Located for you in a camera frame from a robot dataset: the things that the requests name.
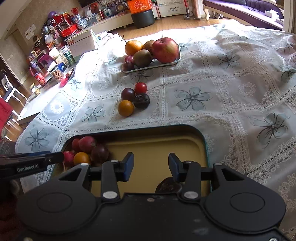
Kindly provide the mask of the dark red plum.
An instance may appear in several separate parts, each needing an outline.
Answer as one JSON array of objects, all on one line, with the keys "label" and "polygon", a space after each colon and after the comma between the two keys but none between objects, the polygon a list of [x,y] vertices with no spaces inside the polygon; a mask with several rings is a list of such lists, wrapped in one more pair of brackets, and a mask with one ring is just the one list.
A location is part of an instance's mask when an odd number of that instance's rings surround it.
[{"label": "dark red plum", "polygon": [[125,88],[124,90],[122,90],[121,92],[121,99],[122,100],[128,100],[130,102],[133,102],[135,98],[135,91],[132,88]]}]

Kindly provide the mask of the gold metal tray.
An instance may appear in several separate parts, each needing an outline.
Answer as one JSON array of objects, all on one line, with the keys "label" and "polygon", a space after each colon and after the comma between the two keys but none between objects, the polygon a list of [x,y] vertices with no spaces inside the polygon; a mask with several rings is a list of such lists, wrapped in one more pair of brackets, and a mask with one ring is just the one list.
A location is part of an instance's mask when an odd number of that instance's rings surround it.
[{"label": "gold metal tray", "polygon": [[[122,161],[128,152],[134,154],[134,166],[128,182],[118,182],[120,197],[125,193],[159,194],[161,182],[170,178],[177,185],[181,194],[184,183],[173,180],[168,157],[175,153],[183,161],[197,162],[203,169],[208,169],[208,154],[203,135],[193,126],[159,126],[154,128],[139,128],[95,133],[93,138],[104,144],[109,150],[108,161]],[[91,181],[91,193],[101,195],[101,164],[79,164],[70,170],[65,170],[63,163],[54,167],[52,177],[65,173],[67,181],[79,181],[85,176],[85,181]],[[201,196],[209,191],[209,181],[201,177]]]}]

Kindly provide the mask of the large red apple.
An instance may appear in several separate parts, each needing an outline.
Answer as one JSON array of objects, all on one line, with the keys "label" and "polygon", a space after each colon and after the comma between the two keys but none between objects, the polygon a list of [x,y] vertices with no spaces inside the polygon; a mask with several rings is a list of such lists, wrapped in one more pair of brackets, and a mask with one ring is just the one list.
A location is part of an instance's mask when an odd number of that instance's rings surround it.
[{"label": "large red apple", "polygon": [[179,55],[179,46],[172,38],[161,38],[152,44],[152,53],[160,63],[172,63]]}]

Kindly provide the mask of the lower plum on plate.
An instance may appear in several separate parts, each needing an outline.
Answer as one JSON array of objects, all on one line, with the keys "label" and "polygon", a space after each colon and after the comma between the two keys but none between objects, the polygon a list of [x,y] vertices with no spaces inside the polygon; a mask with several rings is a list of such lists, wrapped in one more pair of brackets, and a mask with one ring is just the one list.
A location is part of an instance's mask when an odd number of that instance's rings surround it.
[{"label": "lower plum on plate", "polygon": [[131,71],[133,69],[134,69],[134,64],[131,61],[126,61],[122,65],[122,70],[125,71],[125,72]]}]

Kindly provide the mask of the front brown kiwi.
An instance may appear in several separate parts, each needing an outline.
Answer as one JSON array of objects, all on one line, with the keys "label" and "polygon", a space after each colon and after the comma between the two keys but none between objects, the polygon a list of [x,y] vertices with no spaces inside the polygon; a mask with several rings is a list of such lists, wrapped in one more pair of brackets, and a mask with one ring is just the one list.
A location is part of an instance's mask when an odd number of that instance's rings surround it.
[{"label": "front brown kiwi", "polygon": [[150,65],[152,61],[152,56],[150,52],[146,49],[142,49],[137,51],[133,55],[133,63],[134,65],[138,66],[139,68],[144,68]]}]

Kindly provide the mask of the red tin can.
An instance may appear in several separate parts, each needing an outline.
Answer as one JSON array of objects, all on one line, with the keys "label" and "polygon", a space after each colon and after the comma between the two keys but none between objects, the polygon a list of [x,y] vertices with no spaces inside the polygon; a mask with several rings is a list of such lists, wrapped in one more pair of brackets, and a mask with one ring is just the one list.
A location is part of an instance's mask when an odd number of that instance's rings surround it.
[{"label": "red tin can", "polygon": [[34,75],[34,78],[38,81],[38,83],[41,85],[41,86],[44,86],[46,84],[46,80],[44,78],[44,76],[40,73],[40,72],[37,72],[35,75]]}]

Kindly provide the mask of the black round stool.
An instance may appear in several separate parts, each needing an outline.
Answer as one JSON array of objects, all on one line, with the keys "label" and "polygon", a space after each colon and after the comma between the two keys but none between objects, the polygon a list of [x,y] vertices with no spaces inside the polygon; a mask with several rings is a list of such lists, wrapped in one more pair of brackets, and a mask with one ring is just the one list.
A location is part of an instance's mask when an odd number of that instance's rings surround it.
[{"label": "black round stool", "polygon": [[132,20],[138,29],[148,27],[155,23],[154,14],[151,9],[132,14]]}]

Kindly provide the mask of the purple cushioned sofa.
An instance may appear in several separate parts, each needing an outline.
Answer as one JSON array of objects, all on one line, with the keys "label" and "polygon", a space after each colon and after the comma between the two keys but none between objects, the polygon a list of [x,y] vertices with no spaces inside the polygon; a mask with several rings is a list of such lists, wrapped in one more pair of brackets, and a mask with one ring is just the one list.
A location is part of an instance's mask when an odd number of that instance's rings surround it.
[{"label": "purple cushioned sofa", "polygon": [[203,1],[203,7],[257,28],[283,29],[276,21],[283,19],[283,11],[275,1]]}]

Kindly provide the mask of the upper plum on plate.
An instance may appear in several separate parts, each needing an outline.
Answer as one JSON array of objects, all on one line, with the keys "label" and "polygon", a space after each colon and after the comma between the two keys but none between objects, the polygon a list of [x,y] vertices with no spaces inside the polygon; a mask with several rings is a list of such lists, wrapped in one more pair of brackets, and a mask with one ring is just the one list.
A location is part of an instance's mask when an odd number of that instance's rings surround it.
[{"label": "upper plum on plate", "polygon": [[132,55],[126,56],[125,57],[125,62],[132,63],[133,64],[133,56]]}]

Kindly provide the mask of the orange box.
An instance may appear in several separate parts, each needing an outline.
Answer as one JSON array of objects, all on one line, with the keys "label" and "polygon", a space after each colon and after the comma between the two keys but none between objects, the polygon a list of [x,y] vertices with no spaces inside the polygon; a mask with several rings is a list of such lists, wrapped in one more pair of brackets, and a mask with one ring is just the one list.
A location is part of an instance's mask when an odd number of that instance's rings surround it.
[{"label": "orange box", "polygon": [[151,0],[129,0],[127,1],[127,4],[132,14],[152,9]]}]

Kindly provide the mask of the white fruit plate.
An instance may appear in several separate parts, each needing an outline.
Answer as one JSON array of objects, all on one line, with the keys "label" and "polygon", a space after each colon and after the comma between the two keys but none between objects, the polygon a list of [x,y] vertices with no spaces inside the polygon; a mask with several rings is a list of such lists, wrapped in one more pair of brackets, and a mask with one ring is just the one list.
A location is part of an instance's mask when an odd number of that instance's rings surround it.
[{"label": "white fruit plate", "polygon": [[148,70],[148,69],[153,69],[153,68],[176,65],[182,59],[182,54],[181,54],[179,45],[178,45],[178,48],[179,48],[178,57],[175,61],[173,61],[171,63],[160,63],[160,61],[158,61],[157,59],[153,59],[151,64],[147,67],[139,68],[137,66],[134,66],[134,68],[132,70],[129,70],[129,71],[123,70],[123,73],[132,73],[132,72],[137,72],[137,71],[142,71],[142,70]]}]

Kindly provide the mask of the white lace floral tablecloth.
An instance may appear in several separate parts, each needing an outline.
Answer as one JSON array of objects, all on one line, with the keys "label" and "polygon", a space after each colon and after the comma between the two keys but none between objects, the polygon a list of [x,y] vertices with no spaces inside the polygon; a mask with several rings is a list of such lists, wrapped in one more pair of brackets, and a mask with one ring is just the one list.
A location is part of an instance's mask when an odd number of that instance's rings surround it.
[{"label": "white lace floral tablecloth", "polygon": [[[180,45],[176,65],[122,71],[125,42],[109,41],[80,58],[80,102],[65,127],[34,119],[16,142],[17,153],[59,151],[86,133],[191,125],[205,137],[209,162],[225,164],[285,201],[282,232],[295,240],[295,34],[241,24],[161,31]],[[118,113],[121,92],[147,85],[150,104]]]}]

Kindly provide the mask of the glass jar with snacks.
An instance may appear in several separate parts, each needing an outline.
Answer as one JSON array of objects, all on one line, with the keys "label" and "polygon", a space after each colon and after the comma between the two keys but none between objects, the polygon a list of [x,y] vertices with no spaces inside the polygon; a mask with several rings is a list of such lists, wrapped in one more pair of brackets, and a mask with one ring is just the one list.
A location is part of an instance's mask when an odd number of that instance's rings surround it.
[{"label": "glass jar with snacks", "polygon": [[49,70],[51,77],[54,78],[57,82],[61,82],[64,78],[63,72],[59,69],[58,65],[54,66]]}]

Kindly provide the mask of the black wrinkled fruit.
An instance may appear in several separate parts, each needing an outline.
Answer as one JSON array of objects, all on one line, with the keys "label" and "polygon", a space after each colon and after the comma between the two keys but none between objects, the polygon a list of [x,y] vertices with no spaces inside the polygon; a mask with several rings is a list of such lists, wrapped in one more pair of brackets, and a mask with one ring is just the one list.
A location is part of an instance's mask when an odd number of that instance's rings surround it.
[{"label": "black wrinkled fruit", "polygon": [[133,104],[136,108],[146,109],[150,104],[150,97],[146,93],[138,94],[134,97]]}]

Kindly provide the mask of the bright red cherry tomato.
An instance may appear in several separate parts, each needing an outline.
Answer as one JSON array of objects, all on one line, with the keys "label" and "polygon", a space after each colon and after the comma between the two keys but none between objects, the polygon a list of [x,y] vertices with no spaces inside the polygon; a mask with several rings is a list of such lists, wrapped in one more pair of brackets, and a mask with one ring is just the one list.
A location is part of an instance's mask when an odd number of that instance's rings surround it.
[{"label": "bright red cherry tomato", "polygon": [[146,93],[147,92],[147,85],[145,83],[143,83],[143,82],[138,82],[134,86],[134,91],[135,91],[136,95]]}]

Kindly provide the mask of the white side table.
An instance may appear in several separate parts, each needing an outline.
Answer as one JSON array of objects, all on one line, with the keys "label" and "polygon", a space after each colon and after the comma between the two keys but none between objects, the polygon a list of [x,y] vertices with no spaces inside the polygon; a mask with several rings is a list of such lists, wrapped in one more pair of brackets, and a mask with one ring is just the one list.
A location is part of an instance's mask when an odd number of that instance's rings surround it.
[{"label": "white side table", "polygon": [[29,98],[25,107],[17,119],[18,124],[24,130],[30,123],[36,124],[34,120],[47,124],[65,127],[69,123],[71,115],[76,111],[79,101],[69,96],[72,87],[80,86],[81,82],[75,76],[76,65],[67,67],[64,74],[69,82],[60,87],[60,82],[51,79],[49,84],[41,89],[38,96]]}]

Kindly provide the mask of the rear brown kiwi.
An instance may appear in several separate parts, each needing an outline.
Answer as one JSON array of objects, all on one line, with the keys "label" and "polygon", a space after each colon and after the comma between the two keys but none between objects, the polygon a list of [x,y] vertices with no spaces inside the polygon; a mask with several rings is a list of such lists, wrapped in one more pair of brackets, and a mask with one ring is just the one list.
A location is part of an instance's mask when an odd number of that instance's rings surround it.
[{"label": "rear brown kiwi", "polygon": [[149,41],[145,42],[143,47],[142,47],[143,49],[149,51],[151,56],[153,55],[153,53],[152,53],[152,45],[153,45],[153,43],[154,43],[154,40],[149,40]]}]

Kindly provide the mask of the small glass jar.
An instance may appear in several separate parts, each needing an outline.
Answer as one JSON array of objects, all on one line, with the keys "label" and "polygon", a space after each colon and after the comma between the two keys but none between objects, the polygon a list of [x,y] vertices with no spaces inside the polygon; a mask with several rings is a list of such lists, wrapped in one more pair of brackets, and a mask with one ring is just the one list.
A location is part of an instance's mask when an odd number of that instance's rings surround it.
[{"label": "small glass jar", "polygon": [[32,94],[34,94],[35,96],[38,96],[41,92],[40,89],[34,83],[30,85],[30,90]]}]

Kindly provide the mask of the large orange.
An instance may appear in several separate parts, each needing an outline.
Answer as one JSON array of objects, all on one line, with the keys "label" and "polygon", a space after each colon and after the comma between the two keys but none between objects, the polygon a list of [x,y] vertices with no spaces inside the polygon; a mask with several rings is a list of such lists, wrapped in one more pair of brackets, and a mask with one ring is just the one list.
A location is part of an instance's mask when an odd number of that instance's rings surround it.
[{"label": "large orange", "polygon": [[129,40],[125,43],[125,53],[127,56],[133,56],[143,48],[143,44],[138,40]]}]

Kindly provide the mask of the blue white porcelain vase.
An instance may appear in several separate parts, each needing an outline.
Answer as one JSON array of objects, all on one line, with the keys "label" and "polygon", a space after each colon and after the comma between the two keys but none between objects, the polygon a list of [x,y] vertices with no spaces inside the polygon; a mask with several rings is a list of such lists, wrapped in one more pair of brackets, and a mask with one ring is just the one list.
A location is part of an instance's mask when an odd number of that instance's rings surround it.
[{"label": "blue white porcelain vase", "polygon": [[76,15],[76,19],[77,19],[77,28],[80,30],[83,30],[87,27],[87,20],[82,18],[79,14]]}]

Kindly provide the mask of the green drink can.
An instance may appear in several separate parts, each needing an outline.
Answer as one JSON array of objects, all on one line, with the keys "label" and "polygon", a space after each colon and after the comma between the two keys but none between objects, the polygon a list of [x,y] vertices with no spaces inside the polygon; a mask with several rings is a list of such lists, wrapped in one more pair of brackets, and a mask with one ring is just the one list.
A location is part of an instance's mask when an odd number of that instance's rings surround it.
[{"label": "green drink can", "polygon": [[71,65],[74,65],[76,62],[75,62],[75,59],[73,58],[72,54],[70,51],[66,51],[64,53],[65,57],[67,58],[68,62],[71,64]]}]

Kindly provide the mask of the pink snack plate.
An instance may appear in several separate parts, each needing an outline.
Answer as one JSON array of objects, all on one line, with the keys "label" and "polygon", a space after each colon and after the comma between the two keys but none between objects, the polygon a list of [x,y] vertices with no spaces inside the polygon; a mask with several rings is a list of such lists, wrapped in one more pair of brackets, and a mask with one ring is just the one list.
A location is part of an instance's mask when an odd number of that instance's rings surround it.
[{"label": "pink snack plate", "polygon": [[75,74],[75,68],[72,68],[71,70],[66,72],[66,75],[62,78],[60,82],[60,88],[64,87],[67,82],[74,76]]}]

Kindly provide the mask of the orange tomato front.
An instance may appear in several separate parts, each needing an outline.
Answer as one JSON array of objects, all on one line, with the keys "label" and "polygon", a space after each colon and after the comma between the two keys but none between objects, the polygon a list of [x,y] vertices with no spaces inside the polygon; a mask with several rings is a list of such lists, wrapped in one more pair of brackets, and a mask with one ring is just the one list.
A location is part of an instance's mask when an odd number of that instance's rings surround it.
[{"label": "orange tomato front", "polygon": [[129,100],[122,100],[118,105],[118,113],[121,116],[128,117],[133,114],[134,111],[134,105]]}]

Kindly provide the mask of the plum on plate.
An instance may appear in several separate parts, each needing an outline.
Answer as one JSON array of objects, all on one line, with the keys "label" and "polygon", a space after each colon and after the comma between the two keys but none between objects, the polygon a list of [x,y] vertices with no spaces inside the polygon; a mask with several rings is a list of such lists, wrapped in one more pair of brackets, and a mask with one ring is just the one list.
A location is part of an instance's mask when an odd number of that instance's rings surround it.
[{"label": "plum on plate", "polygon": [[122,65],[122,70],[125,71],[125,72],[131,71],[133,69],[134,69],[134,64],[131,61],[126,61]]},{"label": "plum on plate", "polygon": [[132,55],[126,56],[125,57],[125,62],[132,63],[133,64],[133,56]]}]

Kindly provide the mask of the red radish with root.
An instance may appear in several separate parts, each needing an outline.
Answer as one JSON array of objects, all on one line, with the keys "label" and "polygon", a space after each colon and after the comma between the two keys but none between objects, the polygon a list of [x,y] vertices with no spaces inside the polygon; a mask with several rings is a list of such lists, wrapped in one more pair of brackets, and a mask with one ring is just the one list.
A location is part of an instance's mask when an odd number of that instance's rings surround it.
[{"label": "red radish with root", "polygon": [[65,167],[72,167],[74,166],[74,152],[72,151],[65,151],[63,152],[64,155],[64,161],[63,164]]}]

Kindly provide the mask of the orange tomato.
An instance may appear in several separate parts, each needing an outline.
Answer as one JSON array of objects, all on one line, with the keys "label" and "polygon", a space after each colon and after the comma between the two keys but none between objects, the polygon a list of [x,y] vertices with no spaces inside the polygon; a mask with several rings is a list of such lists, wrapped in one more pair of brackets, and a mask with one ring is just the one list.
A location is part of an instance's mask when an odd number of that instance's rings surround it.
[{"label": "orange tomato", "polygon": [[134,105],[129,100],[122,100],[118,105],[118,113],[121,116],[128,117],[133,114],[134,111]]},{"label": "orange tomato", "polygon": [[91,164],[91,160],[90,160],[90,157],[87,153],[79,152],[74,155],[73,163],[75,166],[79,165],[79,164],[83,164],[83,163]]}]

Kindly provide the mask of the white calendar box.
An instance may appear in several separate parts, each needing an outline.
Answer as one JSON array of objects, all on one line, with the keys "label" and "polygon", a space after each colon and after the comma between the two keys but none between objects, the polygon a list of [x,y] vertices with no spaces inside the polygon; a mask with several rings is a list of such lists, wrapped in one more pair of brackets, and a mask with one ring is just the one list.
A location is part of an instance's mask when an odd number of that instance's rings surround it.
[{"label": "white calendar box", "polygon": [[66,40],[70,52],[76,62],[81,56],[99,48],[99,40],[91,29],[83,30]]}]

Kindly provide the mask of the brown kiwi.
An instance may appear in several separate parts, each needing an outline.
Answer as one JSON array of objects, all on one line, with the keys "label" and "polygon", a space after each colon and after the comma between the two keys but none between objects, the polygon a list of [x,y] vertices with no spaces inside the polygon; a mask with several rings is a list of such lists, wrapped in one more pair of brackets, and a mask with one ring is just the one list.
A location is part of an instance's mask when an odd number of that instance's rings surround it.
[{"label": "brown kiwi", "polygon": [[142,49],[137,51],[133,55],[133,63],[134,65],[138,66],[139,68],[144,68],[150,65],[152,61],[152,56],[150,52],[146,49]]},{"label": "brown kiwi", "polygon": [[153,45],[153,43],[154,43],[154,40],[149,40],[149,41],[145,42],[143,47],[142,47],[143,49],[149,51],[151,56],[153,55],[153,53],[152,53],[152,45]]}]

